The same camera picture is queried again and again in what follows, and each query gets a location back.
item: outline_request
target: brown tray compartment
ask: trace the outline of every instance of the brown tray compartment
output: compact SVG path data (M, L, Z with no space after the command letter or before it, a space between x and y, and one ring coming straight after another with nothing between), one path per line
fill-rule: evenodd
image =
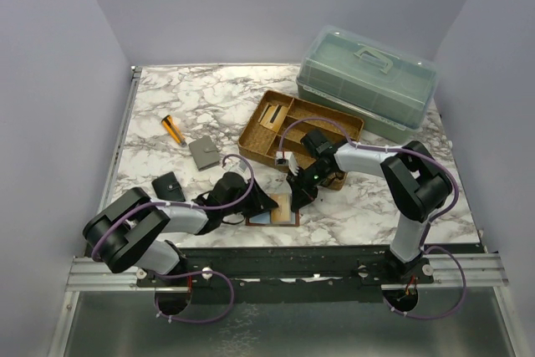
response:
M284 119L283 125L278 133L266 129L258 123L260 115L267 103L289 106L288 115ZM305 117L325 117L334 120L344 127L353 140L359 139L360 132L364 127L364 122L356 116L347 115L325 106L316 105L306 100L296 99L292 96L269 90L260 100L258 107L253 112L245 130L238 139L240 155L252 161L279 169L280 171L288 171L284 167L275 167L275 153L278 150L278 143L280 142L281 134L290 124ZM332 142L338 142L344 138L338 128L320 120L306 121L291 129L284 139L283 149L293 152L298 164L303 168L307 168L314 163L314 158L308 155L304 146L301 145L300 140L306 133L315 128L320 128ZM343 179L333 177L329 188L340 190L344 185L346 176L347 174L344 174Z
M266 155L277 133L267 129L263 125L260 125L258 120L260 119L260 115L264 111L264 107L267 103L290 106L292 101L293 98L291 96L279 94L275 91L266 92L257 108L252 113L251 119L249 119L245 130L242 132L242 135L240 135L240 138L237 141L240 155L245 156L253 161L261 162L264 165L269 163L268 161L260 161L258 156Z

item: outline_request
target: metal floor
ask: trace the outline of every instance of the metal floor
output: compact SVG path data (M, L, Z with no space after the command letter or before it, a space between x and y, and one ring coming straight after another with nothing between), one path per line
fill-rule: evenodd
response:
M437 314L460 289L420 291L415 312ZM191 306L190 318L221 306ZM470 288L447 319L414 321L381 303L237 304L210 325L155 317L151 292L81 293L68 356L508 357L514 356L492 288Z

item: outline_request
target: marble table surface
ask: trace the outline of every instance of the marble table surface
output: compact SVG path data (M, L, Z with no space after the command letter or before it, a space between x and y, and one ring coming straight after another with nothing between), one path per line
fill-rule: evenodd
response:
M154 196L150 182L174 171L186 199L209 191L224 170L198 171L189 149L180 147L161 125L171 115L187 141L209 135L222 155L237 153L242 133L263 93L276 90L297 97L297 65L219 65L143 68L118 167L113 198L132 186ZM440 116L432 105L414 139L458 179ZM391 142L364 131L360 141ZM263 190L288 192L285 175L252 162ZM397 208L384 179L349 173L341 191L321 188L315 203L301 210L300 227L222 225L204 236L166 233L180 247L272 247L387 244L398 221ZM427 242L478 242L476 227L461 189L456 207L433 223Z

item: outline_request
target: white wall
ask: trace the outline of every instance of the white wall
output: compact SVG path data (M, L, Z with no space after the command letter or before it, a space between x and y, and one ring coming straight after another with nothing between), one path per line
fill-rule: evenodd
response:
M467 0L436 62L476 224L502 256L535 351L535 0Z
M297 62L339 25L432 58L465 0L98 0L133 64Z
M0 350L46 355L130 82L96 0L0 0Z

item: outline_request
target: screw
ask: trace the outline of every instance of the screw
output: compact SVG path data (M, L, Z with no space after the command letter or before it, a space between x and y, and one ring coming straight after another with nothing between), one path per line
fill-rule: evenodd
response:
M423 267L421 267L421 271L426 276L433 276L433 272L435 271L433 267L430 264L426 264Z
M135 272L135 276L141 280L141 279L145 279L147 277L147 272L143 269L138 269L136 272Z
M358 267L358 270L359 270L359 276L362 278L362 279L365 279L368 277L368 273L365 272L365 271L362 271L362 269L366 269L366 266L365 265L359 265Z
M210 267L204 267L204 268L202 269L202 271L203 271L203 272L205 272L205 271L210 272L210 271L211 271L211 268L210 268ZM211 278L211 273L203 273L203 274L202 274L202 277L203 277L204 279L208 280L209 278Z

